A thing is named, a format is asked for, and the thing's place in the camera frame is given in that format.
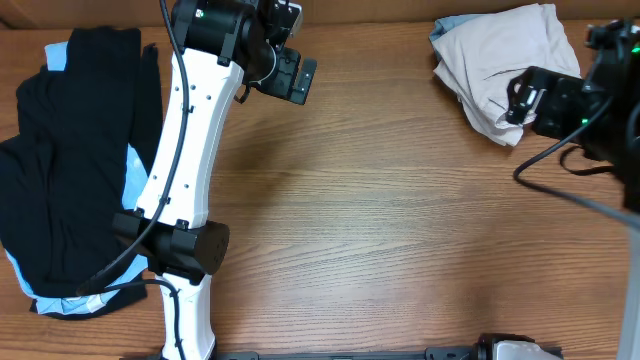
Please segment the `beige khaki shorts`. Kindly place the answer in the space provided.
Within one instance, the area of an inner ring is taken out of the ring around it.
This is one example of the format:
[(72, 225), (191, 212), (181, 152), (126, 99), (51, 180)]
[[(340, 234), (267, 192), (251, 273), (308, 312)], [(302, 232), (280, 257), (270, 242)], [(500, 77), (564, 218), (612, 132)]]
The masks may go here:
[(472, 128), (502, 146), (515, 146), (523, 136), (521, 126), (505, 119), (513, 78), (530, 66), (580, 75), (553, 4), (480, 14), (431, 45), (438, 60), (434, 73), (456, 94)]

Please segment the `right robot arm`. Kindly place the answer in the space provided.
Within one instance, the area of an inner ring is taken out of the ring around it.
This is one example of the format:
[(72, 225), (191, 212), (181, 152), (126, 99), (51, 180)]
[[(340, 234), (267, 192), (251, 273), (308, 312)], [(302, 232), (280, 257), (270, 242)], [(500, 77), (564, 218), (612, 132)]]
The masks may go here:
[[(591, 26), (585, 44), (595, 58), (585, 78), (531, 66), (507, 86), (506, 120), (521, 125), (535, 117), (532, 129), (554, 139), (553, 146), (519, 165), (514, 180), (529, 189), (589, 208), (630, 230), (630, 269), (617, 356), (639, 356), (639, 32), (632, 18)], [(527, 181), (522, 173), (558, 152), (566, 159), (580, 149), (597, 167), (580, 175), (610, 173), (623, 185), (623, 208)]]

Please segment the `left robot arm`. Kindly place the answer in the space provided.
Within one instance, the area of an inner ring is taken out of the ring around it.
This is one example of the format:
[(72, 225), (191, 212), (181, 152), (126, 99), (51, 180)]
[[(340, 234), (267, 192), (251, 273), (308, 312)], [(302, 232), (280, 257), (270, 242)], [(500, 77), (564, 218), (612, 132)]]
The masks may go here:
[(210, 220), (209, 190), (225, 120), (251, 90), (304, 104), (317, 63), (286, 45), (303, 23), (291, 1), (179, 1), (163, 16), (174, 48), (168, 108), (142, 194), (113, 228), (161, 289), (158, 358), (213, 359), (211, 283), (230, 230)]

